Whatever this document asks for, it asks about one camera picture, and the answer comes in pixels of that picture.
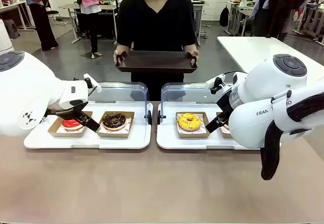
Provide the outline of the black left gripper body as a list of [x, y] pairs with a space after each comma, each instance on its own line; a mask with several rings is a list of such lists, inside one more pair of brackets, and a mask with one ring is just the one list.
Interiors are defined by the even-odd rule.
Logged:
[[77, 106], [73, 106], [70, 109], [61, 109], [61, 110], [54, 110], [54, 109], [47, 109], [45, 112], [45, 117], [48, 115], [56, 115], [60, 118], [80, 118], [85, 116], [86, 114], [83, 112], [83, 108], [88, 103], [82, 103]]

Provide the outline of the red glazed donut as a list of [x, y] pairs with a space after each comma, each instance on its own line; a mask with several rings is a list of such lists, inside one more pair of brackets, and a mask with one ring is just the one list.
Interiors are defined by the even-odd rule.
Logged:
[[83, 125], [81, 125], [76, 120], [72, 119], [72, 120], [63, 120], [62, 121], [62, 127], [66, 131], [76, 131], [76, 130], [82, 129]]

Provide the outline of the white printed paper liner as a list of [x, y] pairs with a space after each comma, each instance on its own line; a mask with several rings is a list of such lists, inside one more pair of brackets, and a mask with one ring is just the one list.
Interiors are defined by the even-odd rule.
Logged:
[[56, 133], [80, 133], [84, 130], [84, 126], [82, 129], [76, 130], [76, 131], [66, 131], [63, 127], [62, 124], [60, 125], [60, 127], [57, 129]]
[[196, 131], [186, 131], [186, 130], [183, 130], [178, 125], [178, 122], [177, 122], [177, 128], [178, 128], [178, 132], [181, 133], [181, 134], [187, 134], [188, 135], [188, 134], [204, 134], [204, 133], [207, 133], [207, 130], [205, 128], [205, 125], [204, 125], [204, 122], [203, 121], [202, 121], [202, 124], [201, 124], [200, 128], [198, 130], [196, 130]]
[[131, 128], [132, 119], [127, 118], [125, 124], [120, 126], [117, 129], [108, 129], [104, 126], [103, 123], [100, 124], [100, 130], [98, 133], [102, 134], [128, 134]]

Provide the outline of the brown cardboard donut tray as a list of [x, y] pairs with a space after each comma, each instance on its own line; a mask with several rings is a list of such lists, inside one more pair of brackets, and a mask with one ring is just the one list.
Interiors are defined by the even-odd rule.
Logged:
[[87, 129], [85, 127], [84, 130], [80, 133], [56, 133], [56, 131], [60, 127], [62, 121], [63, 121], [63, 119], [58, 117], [54, 121], [54, 123], [51, 125], [51, 127], [48, 130], [48, 133], [51, 136], [56, 137], [56, 138], [81, 138]]
[[[101, 117], [101, 119], [100, 119], [100, 121], [99, 121], [99, 124], [101, 124], [102, 123], [102, 120], [103, 120], [103, 118], [104, 118], [104, 116], [106, 115], [106, 114], [108, 114], [108, 113], [113, 113], [113, 112], [117, 112], [117, 113], [122, 113], [122, 114], [124, 114], [125, 116], [126, 116], [126, 119], [127, 118], [131, 118], [132, 119], [132, 123], [133, 123], [133, 119], [134, 119], [134, 112], [128, 112], [128, 111], [106, 111], [106, 112], [104, 112], [104, 114], [102, 115], [102, 117]], [[128, 138], [128, 136], [129, 136], [129, 133], [130, 133], [130, 131], [129, 131], [129, 133], [128, 134], [102, 134], [102, 133], [98, 133], [98, 131], [96, 132], [97, 133], [97, 135], [99, 136], [99, 137], [101, 137], [101, 138]]]
[[225, 139], [231, 139], [232, 138], [232, 135], [231, 135], [230, 131], [227, 131], [222, 126], [220, 127], [220, 131], [221, 131], [221, 134], [222, 134], [223, 138], [225, 138]]
[[[204, 122], [204, 125], [206, 127], [206, 125], [209, 123], [207, 115], [205, 112], [177, 112], [176, 113], [176, 126], [177, 126], [177, 119], [179, 117], [179, 115], [184, 114], [184, 113], [191, 113], [191, 114], [196, 114], [198, 115], [202, 121]], [[181, 134], [178, 132], [178, 135], [181, 139], [185, 139], [185, 138], [208, 138], [210, 133], [207, 131], [207, 133], [204, 134]]]

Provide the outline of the yellow sprinkled donut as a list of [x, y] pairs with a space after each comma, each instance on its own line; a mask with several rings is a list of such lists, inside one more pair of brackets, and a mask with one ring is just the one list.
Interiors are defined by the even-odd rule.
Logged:
[[186, 131], [196, 131], [202, 124], [201, 118], [198, 115], [191, 113], [179, 115], [177, 122], [180, 128]]

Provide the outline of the dark brown serving tray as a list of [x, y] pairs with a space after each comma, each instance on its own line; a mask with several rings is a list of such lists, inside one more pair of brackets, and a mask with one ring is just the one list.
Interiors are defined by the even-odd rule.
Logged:
[[197, 64], [190, 65], [186, 52], [130, 51], [125, 63], [116, 68], [130, 73], [192, 73]]

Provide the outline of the person's right forearm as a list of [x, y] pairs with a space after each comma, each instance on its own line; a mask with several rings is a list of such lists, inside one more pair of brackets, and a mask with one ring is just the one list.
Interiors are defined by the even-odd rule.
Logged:
[[124, 51], [126, 51], [128, 53], [131, 50], [131, 45], [132, 44], [125, 46], [125, 45], [118, 43], [115, 52], [117, 54], [121, 54]]

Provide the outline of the person in pink top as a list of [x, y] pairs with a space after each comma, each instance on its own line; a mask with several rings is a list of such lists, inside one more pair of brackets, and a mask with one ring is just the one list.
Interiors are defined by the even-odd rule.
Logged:
[[88, 23], [91, 41], [91, 58], [102, 56], [102, 54], [98, 52], [98, 29], [96, 25], [99, 12], [101, 12], [99, 1], [100, 0], [77, 0], [80, 6], [80, 12], [85, 15]]

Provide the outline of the person with long dark hair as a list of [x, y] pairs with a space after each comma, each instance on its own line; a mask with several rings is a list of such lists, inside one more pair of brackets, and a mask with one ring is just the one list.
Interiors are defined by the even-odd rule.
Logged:
[[283, 41], [294, 14], [302, 12], [309, 0], [256, 0], [250, 18], [254, 20], [253, 36], [274, 37]]

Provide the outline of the person's left hand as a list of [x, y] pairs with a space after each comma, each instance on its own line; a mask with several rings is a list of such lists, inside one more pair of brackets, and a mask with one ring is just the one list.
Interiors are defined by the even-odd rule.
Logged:
[[186, 58], [189, 60], [190, 65], [194, 66], [199, 58], [199, 51], [197, 49], [191, 49], [186, 52]]

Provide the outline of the white display tray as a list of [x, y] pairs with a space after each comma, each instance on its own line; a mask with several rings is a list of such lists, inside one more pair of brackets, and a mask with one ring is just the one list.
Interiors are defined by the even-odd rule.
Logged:
[[204, 112], [208, 121], [216, 117], [221, 109], [216, 104], [200, 104], [196, 102], [166, 102], [159, 104], [159, 113], [165, 118], [157, 126], [156, 141], [164, 149], [178, 150], [206, 150], [206, 149], [233, 149], [246, 150], [235, 140], [226, 139], [217, 129], [206, 138], [180, 138], [176, 126], [176, 113], [178, 112]]
[[90, 129], [80, 138], [54, 137], [49, 133], [50, 127], [58, 119], [49, 116], [44, 122], [34, 128], [24, 139], [24, 146], [28, 149], [71, 149], [71, 148], [98, 148], [98, 149], [143, 149], [149, 145], [151, 125], [144, 118], [145, 112], [153, 112], [153, 105], [144, 102], [90, 102], [86, 111], [92, 112], [92, 118], [99, 122], [105, 112], [124, 111], [134, 112], [132, 126], [127, 138], [102, 138]]

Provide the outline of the clear plastic display lid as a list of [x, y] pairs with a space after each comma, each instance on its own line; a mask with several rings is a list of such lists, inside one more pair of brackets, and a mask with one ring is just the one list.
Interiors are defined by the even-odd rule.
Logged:
[[161, 89], [159, 110], [168, 121], [177, 112], [205, 112], [209, 117], [215, 117], [222, 110], [216, 102], [222, 93], [231, 89], [230, 83], [225, 83], [223, 91], [215, 95], [209, 89], [205, 89], [205, 83], [167, 83]]
[[133, 111], [144, 117], [148, 107], [149, 97], [146, 85], [136, 82], [103, 82], [102, 92], [94, 91], [88, 96], [87, 107], [95, 107], [105, 111]]

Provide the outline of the black backpack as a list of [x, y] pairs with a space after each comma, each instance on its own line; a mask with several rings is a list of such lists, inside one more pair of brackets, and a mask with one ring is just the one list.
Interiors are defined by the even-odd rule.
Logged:
[[222, 27], [226, 27], [229, 23], [229, 9], [227, 6], [225, 6], [220, 14], [219, 23]]

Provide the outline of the grey background desk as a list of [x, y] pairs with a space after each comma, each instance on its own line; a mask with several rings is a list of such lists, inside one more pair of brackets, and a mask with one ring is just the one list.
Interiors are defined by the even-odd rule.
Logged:
[[[113, 16], [113, 24], [114, 24], [114, 42], [113, 44], [116, 45], [117, 44], [117, 24], [116, 24], [116, 12], [115, 9], [117, 9], [116, 5], [99, 5], [99, 7], [102, 10], [108, 10], [111, 11], [111, 13], [104, 13], [104, 15], [112, 15]], [[60, 9], [65, 9], [68, 11], [69, 14], [69, 18], [70, 18], [70, 23], [72, 25], [72, 31], [73, 31], [73, 35], [74, 35], [74, 40], [71, 41], [72, 44], [75, 44], [76, 42], [78, 42], [81, 37], [79, 37], [76, 33], [76, 23], [74, 22], [74, 19], [72, 17], [72, 13], [76, 14], [76, 9], [79, 9], [79, 5], [78, 4], [66, 4], [63, 6], [59, 7]]]

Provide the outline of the white workbench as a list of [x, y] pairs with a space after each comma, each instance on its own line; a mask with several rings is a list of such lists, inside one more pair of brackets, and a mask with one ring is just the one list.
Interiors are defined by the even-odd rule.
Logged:
[[15, 2], [13, 4], [1, 7], [0, 8], [0, 14], [16, 9], [18, 11], [19, 18], [20, 18], [20, 21], [21, 21], [21, 24], [22, 24], [21, 28], [18, 29], [18, 30], [19, 31], [35, 31], [35, 29], [32, 28], [31, 26], [26, 27], [23, 16], [22, 16], [22, 11], [24, 12], [24, 10], [22, 8], [20, 8], [20, 5], [27, 5], [27, 3], [26, 3], [25, 0], [18, 0], [17, 2]]

